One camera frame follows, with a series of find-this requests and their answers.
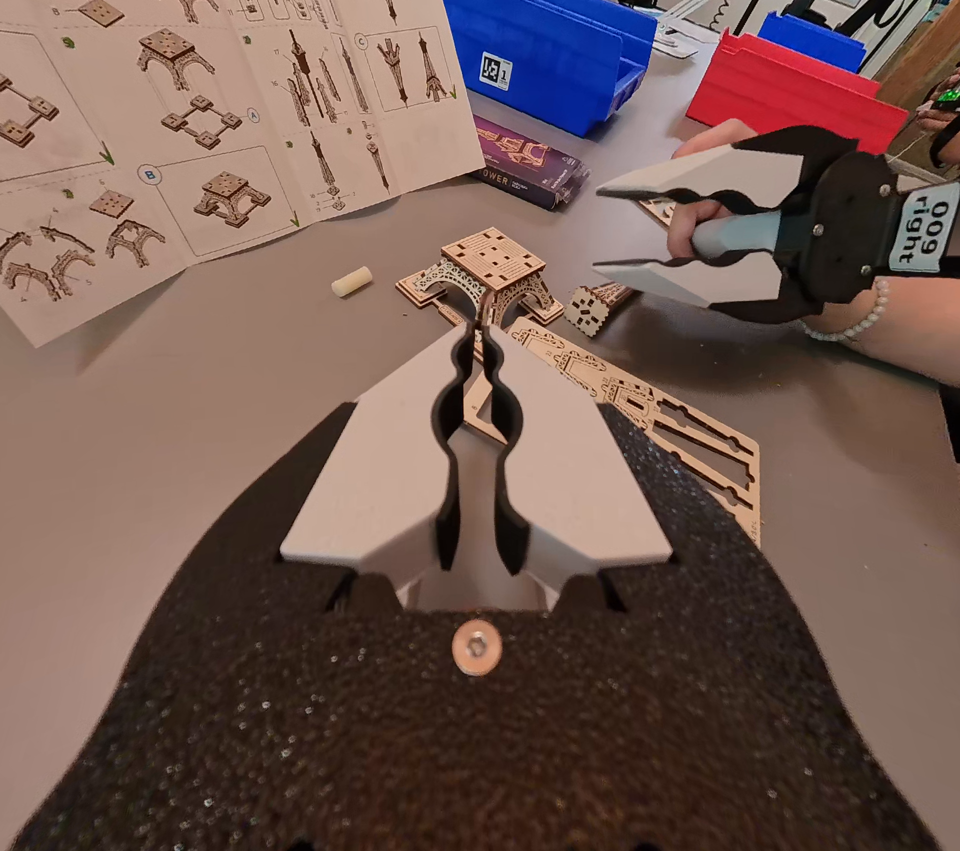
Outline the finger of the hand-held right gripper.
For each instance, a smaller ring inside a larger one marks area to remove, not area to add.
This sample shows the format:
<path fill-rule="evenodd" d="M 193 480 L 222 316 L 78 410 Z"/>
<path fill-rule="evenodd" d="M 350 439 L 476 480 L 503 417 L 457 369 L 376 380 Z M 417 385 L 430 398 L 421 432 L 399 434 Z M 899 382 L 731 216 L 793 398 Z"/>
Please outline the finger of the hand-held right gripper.
<path fill-rule="evenodd" d="M 779 208 L 799 185 L 803 165 L 797 154 L 722 145 L 628 172 L 599 185 L 596 193 L 678 204 L 714 200 L 746 215 Z"/>
<path fill-rule="evenodd" d="M 596 261 L 592 268 L 608 281 L 635 291 L 703 309 L 774 301 L 783 281 L 782 270 L 767 250 L 726 252 L 711 259 Z"/>

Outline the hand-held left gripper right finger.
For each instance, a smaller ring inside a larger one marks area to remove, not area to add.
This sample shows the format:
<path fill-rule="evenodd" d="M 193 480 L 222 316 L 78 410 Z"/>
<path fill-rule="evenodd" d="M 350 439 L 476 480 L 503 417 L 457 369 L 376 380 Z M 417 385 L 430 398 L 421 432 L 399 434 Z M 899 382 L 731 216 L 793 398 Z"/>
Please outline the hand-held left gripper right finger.
<path fill-rule="evenodd" d="M 560 593 L 577 576 L 666 562 L 671 545 L 589 392 L 493 326 L 484 373 L 506 440 L 494 478 L 506 570 Z"/>

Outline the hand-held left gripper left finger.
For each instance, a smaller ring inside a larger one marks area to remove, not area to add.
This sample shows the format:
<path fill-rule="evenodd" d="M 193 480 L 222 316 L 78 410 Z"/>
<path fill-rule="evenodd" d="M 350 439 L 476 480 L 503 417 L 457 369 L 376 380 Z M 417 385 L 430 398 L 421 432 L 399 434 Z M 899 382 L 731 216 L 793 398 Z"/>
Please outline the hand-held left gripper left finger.
<path fill-rule="evenodd" d="M 388 579 L 403 607 L 451 568 L 460 535 L 457 457 L 474 327 L 452 329 L 361 394 L 280 546 L 285 561 Z"/>

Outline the wooden puzzle sheet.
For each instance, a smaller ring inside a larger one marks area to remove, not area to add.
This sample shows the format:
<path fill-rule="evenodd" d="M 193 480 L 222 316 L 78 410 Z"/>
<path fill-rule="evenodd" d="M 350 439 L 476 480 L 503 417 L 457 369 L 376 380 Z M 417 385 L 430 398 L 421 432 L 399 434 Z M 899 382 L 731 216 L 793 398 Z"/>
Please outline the wooden puzzle sheet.
<path fill-rule="evenodd" d="M 751 437 L 527 318 L 507 335 L 597 404 L 610 404 L 680 461 L 762 545 L 761 451 Z"/>

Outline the person's right forearm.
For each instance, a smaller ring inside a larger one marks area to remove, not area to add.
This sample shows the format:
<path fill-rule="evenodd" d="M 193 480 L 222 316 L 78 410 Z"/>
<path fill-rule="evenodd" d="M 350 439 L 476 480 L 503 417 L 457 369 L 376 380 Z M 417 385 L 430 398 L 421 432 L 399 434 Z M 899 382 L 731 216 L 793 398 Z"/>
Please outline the person's right forearm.
<path fill-rule="evenodd" d="M 873 360 L 959 386 L 959 281 L 876 278 L 849 304 L 802 319 L 806 334 Z"/>

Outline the person's right hand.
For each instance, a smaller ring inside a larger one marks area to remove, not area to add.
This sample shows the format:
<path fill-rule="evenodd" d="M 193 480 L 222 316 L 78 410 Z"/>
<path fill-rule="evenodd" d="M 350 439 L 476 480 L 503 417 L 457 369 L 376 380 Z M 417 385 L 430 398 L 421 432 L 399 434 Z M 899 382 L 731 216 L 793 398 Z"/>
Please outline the person's right hand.
<path fill-rule="evenodd" d="M 674 151 L 671 158 L 679 160 L 692 154 L 732 145 L 756 136 L 757 132 L 746 123 L 732 117 L 682 143 Z M 726 207 L 716 200 L 676 204 L 668 227 L 666 241 L 670 256 L 672 258 L 696 256 L 692 245 L 695 229 L 705 221 L 722 220 L 730 217 L 731 214 Z"/>

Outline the red plastic bin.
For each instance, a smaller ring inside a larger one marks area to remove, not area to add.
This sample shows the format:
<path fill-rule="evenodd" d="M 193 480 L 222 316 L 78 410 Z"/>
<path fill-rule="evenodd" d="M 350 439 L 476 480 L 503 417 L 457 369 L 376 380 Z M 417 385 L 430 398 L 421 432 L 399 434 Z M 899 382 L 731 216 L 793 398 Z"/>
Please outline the red plastic bin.
<path fill-rule="evenodd" d="M 725 31 L 685 114 L 709 127 L 738 120 L 759 134 L 820 126 L 882 154 L 908 112 L 879 100 L 880 89 L 872 79 L 772 41 Z"/>

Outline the wooden tower middle section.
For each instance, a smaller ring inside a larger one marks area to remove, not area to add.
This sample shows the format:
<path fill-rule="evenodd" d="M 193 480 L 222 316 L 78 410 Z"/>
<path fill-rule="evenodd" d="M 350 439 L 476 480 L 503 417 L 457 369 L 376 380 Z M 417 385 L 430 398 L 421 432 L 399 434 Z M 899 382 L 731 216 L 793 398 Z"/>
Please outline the wooden tower middle section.
<path fill-rule="evenodd" d="M 563 316 L 582 334 L 593 338 L 616 311 L 638 294 L 635 289 L 616 281 L 594 286 L 579 285 L 564 307 Z"/>

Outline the plain blue plastic bin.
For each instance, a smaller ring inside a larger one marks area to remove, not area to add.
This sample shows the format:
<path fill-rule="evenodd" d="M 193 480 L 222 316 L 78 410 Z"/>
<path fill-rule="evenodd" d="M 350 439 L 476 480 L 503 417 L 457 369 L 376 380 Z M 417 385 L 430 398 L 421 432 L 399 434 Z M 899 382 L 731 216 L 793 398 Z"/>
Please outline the plain blue plastic bin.
<path fill-rule="evenodd" d="M 757 37 L 846 72 L 859 72 L 867 56 L 866 45 L 828 27 L 801 17 L 770 12 Z"/>

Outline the purple puzzle box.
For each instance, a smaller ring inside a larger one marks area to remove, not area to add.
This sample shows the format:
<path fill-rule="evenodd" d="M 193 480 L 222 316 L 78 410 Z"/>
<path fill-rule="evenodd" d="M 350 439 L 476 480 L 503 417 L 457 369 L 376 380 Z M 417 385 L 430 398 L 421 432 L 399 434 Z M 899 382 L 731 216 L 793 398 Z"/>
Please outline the purple puzzle box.
<path fill-rule="evenodd" d="M 473 117 L 485 166 L 470 176 L 548 212 L 565 209 L 590 178 L 580 159 L 478 114 Z"/>

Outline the wooden tower base model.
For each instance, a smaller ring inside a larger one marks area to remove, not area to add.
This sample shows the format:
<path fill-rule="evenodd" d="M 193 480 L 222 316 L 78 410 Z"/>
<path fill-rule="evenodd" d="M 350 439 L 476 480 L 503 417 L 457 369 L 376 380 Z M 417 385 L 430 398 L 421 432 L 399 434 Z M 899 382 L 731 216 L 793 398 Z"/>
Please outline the wooden tower base model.
<path fill-rule="evenodd" d="M 497 228 L 463 237 L 439 250 L 429 267 L 399 280 L 395 287 L 415 307 L 438 303 L 446 286 L 459 289 L 480 307 L 489 297 L 489 321 L 505 326 L 514 306 L 546 326 L 564 314 L 565 306 L 544 279 L 546 263 Z"/>

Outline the blue bin with square tag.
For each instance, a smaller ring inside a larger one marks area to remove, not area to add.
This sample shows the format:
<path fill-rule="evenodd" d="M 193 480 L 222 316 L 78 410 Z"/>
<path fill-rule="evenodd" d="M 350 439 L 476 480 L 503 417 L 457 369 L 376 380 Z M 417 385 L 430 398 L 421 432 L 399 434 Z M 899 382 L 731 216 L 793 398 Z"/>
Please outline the blue bin with square tag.
<path fill-rule="evenodd" d="M 467 89 L 578 137 L 627 102 L 657 21 L 608 0 L 443 0 Z"/>

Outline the paper instruction sheet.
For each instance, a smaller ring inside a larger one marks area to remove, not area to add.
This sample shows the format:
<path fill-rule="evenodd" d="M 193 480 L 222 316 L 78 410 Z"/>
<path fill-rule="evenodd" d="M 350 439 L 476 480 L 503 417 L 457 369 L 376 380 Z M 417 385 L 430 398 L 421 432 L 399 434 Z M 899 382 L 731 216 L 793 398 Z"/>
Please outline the paper instruction sheet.
<path fill-rule="evenodd" d="M 1 0 L 2 311 L 39 347 L 481 169 L 443 0 Z"/>

